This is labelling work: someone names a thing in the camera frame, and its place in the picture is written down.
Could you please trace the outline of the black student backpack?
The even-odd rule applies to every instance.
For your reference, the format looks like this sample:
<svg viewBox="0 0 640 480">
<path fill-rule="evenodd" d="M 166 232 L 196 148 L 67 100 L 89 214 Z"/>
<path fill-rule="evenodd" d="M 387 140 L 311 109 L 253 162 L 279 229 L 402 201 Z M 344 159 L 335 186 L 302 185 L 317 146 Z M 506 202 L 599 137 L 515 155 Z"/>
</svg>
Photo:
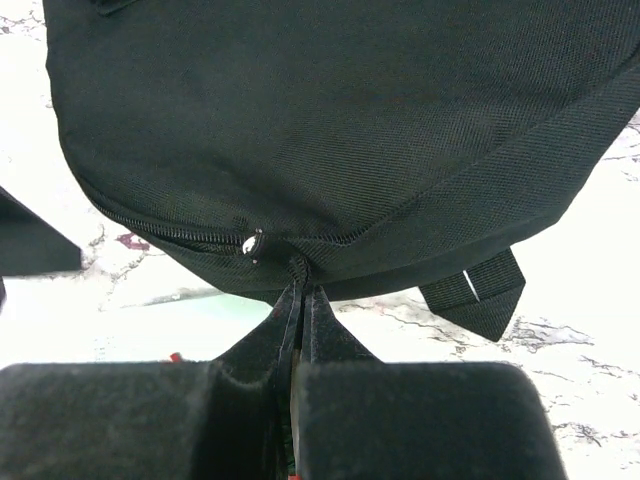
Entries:
<svg viewBox="0 0 640 480">
<path fill-rule="evenodd" d="M 635 1 L 47 1 L 59 139 L 104 215 L 272 302 L 419 288 L 499 339 L 513 244 L 639 107 Z"/>
</svg>

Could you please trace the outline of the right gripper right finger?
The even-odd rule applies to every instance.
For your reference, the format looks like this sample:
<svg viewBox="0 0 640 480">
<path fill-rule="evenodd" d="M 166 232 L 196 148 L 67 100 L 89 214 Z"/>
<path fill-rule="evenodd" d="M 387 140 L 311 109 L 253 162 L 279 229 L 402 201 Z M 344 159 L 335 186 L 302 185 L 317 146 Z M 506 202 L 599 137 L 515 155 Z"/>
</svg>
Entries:
<svg viewBox="0 0 640 480">
<path fill-rule="evenodd" d="M 528 376 L 505 363 L 385 363 L 305 299 L 295 374 L 303 479 L 562 479 Z"/>
</svg>

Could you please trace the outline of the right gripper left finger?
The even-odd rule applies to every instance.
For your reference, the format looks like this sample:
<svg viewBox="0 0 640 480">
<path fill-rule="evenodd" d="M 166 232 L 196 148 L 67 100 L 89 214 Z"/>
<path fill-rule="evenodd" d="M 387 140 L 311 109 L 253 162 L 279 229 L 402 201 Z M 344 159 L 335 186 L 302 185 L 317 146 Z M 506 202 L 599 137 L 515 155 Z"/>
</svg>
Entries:
<svg viewBox="0 0 640 480">
<path fill-rule="evenodd" d="M 5 479 L 284 479 L 298 285 L 209 362 L 18 364 L 1 373 Z"/>
</svg>

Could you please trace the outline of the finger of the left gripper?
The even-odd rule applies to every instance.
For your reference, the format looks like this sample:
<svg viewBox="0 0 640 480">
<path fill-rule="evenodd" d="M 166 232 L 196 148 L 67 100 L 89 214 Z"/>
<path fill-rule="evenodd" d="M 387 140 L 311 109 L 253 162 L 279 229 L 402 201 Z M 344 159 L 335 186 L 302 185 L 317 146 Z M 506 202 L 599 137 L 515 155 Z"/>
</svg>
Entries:
<svg viewBox="0 0 640 480">
<path fill-rule="evenodd" d="M 1 307 L 5 277 L 41 276 L 82 268 L 78 246 L 1 189 Z"/>
</svg>

